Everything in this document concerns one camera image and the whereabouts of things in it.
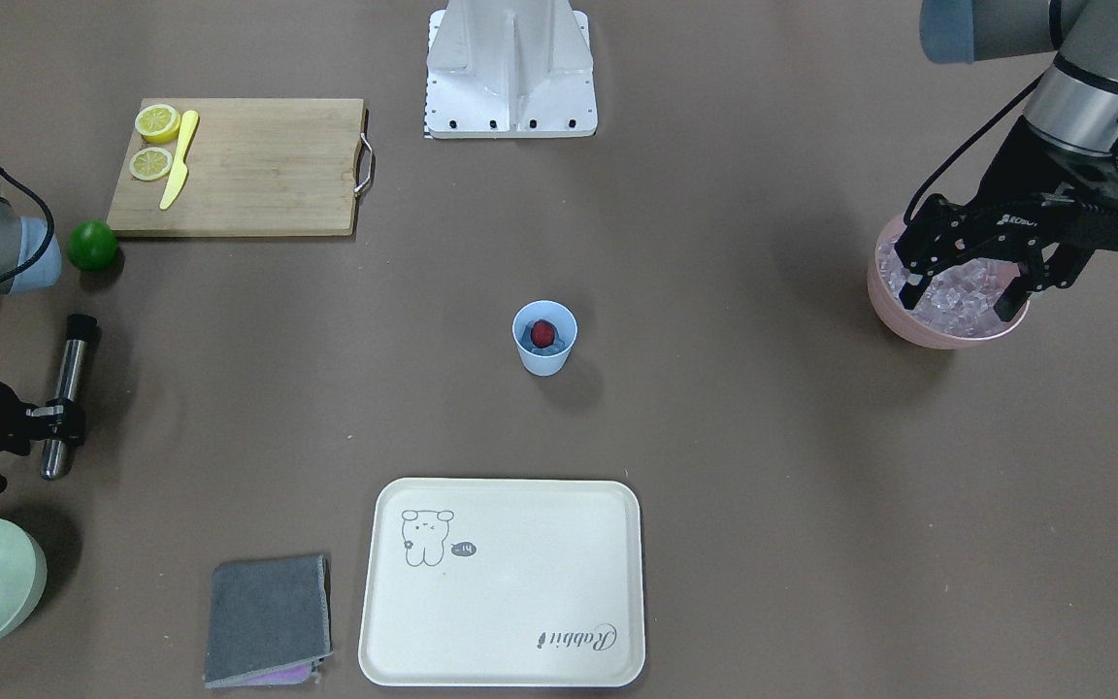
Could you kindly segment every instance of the cutting board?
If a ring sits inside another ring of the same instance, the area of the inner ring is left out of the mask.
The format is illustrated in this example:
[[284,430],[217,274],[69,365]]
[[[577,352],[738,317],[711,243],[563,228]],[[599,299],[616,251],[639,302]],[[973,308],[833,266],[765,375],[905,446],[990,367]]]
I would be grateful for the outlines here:
[[[159,102],[201,116],[188,182],[161,210],[167,178],[129,173],[132,155],[154,145],[132,131],[106,217],[121,238],[351,235],[363,100],[159,97],[141,106]],[[160,147],[174,152],[174,141]]]

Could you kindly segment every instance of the strawberry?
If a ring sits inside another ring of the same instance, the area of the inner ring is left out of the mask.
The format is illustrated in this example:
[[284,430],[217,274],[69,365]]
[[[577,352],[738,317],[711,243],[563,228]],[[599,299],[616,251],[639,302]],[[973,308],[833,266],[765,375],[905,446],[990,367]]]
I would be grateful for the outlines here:
[[533,323],[533,330],[529,331],[529,340],[533,341],[533,347],[541,350],[542,347],[555,344],[556,327],[546,321]]

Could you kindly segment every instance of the cable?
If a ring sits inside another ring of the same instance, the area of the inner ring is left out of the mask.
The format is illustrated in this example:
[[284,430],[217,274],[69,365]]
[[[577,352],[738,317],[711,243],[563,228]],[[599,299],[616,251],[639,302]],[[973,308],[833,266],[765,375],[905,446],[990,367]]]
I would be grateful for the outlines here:
[[953,163],[960,159],[960,155],[964,155],[964,151],[967,151],[968,148],[972,148],[977,141],[980,141],[982,136],[986,135],[986,132],[994,129],[995,124],[998,124],[999,121],[1007,115],[1007,112],[1011,112],[1014,107],[1016,107],[1016,105],[1020,105],[1021,101],[1029,97],[1029,93],[1033,92],[1034,87],[1038,87],[1040,81],[1042,81],[1042,76],[1038,76],[1033,79],[1033,83],[1025,85],[1025,89],[1021,89],[1021,92],[1016,94],[1016,97],[1012,97],[1012,101],[1007,102],[1007,105],[1004,105],[1003,110],[998,110],[998,114],[991,116],[989,122],[982,124],[980,129],[978,129],[972,136],[968,138],[966,142],[961,143],[957,150],[948,155],[947,160],[944,160],[944,164],[939,166],[937,171],[926,178],[926,181],[922,182],[920,189],[917,190],[917,195],[913,195],[913,199],[908,204],[908,208],[904,209],[904,225],[913,224],[913,211],[917,209],[917,205],[920,200],[922,200],[922,196],[926,195],[926,191],[929,190],[929,188],[935,185],[940,177],[944,177],[944,173],[948,171],[948,168],[950,168]]

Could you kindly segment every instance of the yellow fruit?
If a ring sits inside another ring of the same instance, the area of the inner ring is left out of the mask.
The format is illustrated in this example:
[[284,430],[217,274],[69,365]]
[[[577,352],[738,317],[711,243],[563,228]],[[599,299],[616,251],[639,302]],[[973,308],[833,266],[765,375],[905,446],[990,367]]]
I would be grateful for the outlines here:
[[169,173],[171,163],[172,154],[170,151],[152,145],[136,151],[136,154],[132,157],[132,162],[129,163],[129,172],[141,181],[153,181]]
[[150,105],[136,115],[136,133],[150,143],[167,143],[179,134],[179,112],[170,105]]

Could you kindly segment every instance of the gray towel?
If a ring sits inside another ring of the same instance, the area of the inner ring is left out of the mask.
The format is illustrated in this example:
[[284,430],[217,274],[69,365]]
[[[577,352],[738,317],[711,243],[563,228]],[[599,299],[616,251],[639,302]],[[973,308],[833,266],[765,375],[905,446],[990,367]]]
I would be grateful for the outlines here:
[[330,654],[323,556],[222,563],[212,589],[206,688],[248,684],[305,663],[315,671]]

